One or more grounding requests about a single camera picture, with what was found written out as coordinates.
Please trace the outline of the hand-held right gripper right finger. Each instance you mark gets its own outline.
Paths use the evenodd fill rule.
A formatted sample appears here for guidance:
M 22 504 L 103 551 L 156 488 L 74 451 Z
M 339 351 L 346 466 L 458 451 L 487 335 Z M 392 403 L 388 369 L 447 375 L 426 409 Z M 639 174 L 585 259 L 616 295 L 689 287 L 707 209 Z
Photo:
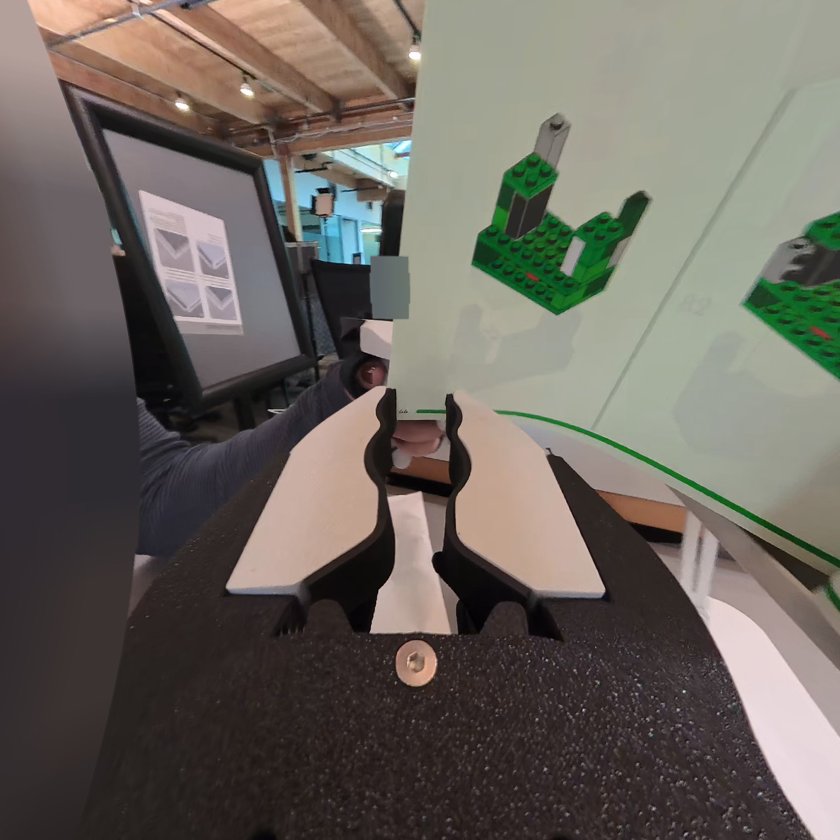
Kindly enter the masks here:
M 553 467 L 559 460 L 467 392 L 446 397 L 449 478 L 434 568 L 462 634 L 560 634 L 550 602 L 606 593 Z

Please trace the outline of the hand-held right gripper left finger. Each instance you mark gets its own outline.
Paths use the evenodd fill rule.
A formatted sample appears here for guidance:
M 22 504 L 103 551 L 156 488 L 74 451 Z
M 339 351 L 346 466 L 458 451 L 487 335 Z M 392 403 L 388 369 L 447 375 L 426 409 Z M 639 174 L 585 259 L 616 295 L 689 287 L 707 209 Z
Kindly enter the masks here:
M 395 564 L 385 479 L 396 392 L 376 386 L 316 426 L 290 452 L 227 584 L 230 595 L 290 595 L 305 612 L 339 603 L 371 630 Z

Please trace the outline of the white paper sheet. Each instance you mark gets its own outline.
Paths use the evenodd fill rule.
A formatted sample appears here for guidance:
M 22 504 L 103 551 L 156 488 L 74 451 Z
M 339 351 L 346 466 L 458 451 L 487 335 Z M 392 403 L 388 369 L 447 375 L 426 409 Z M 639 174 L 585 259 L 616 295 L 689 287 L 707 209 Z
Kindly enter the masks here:
M 420 492 L 390 496 L 395 532 L 394 568 L 380 589 L 373 634 L 450 634 L 442 582 L 434 570 L 424 499 Z

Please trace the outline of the green brick instruction booklet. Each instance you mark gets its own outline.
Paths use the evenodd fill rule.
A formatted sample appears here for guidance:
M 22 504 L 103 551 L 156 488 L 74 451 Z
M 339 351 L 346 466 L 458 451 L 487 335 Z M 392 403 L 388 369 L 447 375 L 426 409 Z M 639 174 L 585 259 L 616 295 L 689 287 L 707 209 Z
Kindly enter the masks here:
M 407 417 L 465 390 L 838 567 L 838 2 L 429 2 Z

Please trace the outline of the person's left forearm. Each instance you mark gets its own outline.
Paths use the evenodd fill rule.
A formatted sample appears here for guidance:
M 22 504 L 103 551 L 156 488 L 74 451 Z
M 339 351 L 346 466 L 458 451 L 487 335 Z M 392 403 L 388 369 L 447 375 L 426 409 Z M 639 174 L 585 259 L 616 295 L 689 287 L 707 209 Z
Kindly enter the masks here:
M 279 454 L 361 393 L 357 362 L 332 365 L 284 413 L 221 443 L 192 445 L 137 399 L 140 527 L 137 555 L 169 558 Z

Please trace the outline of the light grey desk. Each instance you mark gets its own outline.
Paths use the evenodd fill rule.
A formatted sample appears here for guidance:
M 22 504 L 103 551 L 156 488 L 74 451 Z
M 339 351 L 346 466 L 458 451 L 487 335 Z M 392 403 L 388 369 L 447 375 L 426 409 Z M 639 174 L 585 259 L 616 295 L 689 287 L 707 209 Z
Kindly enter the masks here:
M 390 497 L 411 492 L 414 491 L 410 491 L 407 488 L 391 487 L 388 490 L 388 495 Z M 423 496 L 429 536 L 433 550 L 440 550 L 443 544 L 445 499 L 443 497 L 427 493 L 420 493 Z M 640 535 L 644 536 L 634 527 L 633 529 Z M 663 561 L 669 572 L 672 573 L 675 578 L 679 578 L 680 551 L 677 542 L 648 541 L 648 544 Z M 132 590 L 129 600 L 129 616 L 133 616 L 137 613 L 139 602 L 144 598 L 144 595 L 152 585 L 154 578 L 163 571 L 163 568 L 165 568 L 166 565 L 167 562 L 163 560 L 154 559 L 144 555 L 135 556 Z M 717 557 L 714 574 L 711 577 L 710 598 L 729 603 L 733 607 L 737 607 L 745 612 L 746 608 L 742 606 L 741 603 L 746 603 L 743 598 L 751 591 L 749 589 L 752 585 L 751 581 L 752 578 L 740 569 L 734 560 L 725 554 L 721 549 Z M 444 602 L 447 607 L 447 614 L 451 626 L 451 634 L 453 634 L 456 632 L 457 624 L 457 598 L 446 583 L 442 582 L 442 588 L 444 592 Z

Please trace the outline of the person's left hand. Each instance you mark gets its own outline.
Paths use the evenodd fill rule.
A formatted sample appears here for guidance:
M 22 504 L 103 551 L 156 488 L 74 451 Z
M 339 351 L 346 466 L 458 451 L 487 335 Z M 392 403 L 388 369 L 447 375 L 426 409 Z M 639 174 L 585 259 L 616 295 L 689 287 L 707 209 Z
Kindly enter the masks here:
M 406 469 L 414 458 L 435 454 L 445 438 L 445 430 L 435 420 L 401 420 L 391 438 L 392 465 Z

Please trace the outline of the black mesh office chair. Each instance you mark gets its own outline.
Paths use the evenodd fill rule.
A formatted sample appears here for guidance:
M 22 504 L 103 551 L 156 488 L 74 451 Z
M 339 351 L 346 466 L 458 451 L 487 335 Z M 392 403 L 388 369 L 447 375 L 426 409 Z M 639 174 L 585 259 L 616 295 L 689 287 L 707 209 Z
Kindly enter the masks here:
M 311 273 L 339 358 L 356 355 L 361 324 L 375 318 L 371 267 L 314 259 Z

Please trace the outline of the white printed sheet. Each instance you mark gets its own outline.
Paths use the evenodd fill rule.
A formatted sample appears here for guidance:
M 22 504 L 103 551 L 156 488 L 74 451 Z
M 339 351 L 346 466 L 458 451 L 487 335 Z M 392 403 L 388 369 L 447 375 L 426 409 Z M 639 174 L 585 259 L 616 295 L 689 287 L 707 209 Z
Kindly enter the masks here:
M 183 334 L 245 333 L 223 219 L 140 191 L 156 276 Z

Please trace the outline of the black framed display board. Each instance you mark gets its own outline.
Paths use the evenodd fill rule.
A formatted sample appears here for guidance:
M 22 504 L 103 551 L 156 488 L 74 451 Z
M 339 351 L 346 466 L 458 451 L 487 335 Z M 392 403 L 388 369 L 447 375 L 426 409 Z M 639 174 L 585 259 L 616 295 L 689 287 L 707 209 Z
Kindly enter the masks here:
M 62 81 L 104 198 L 129 330 L 135 391 L 167 424 L 232 403 L 240 428 L 253 399 L 317 365 L 261 159 Z M 156 276 L 139 192 L 224 220 L 245 333 L 183 334 Z

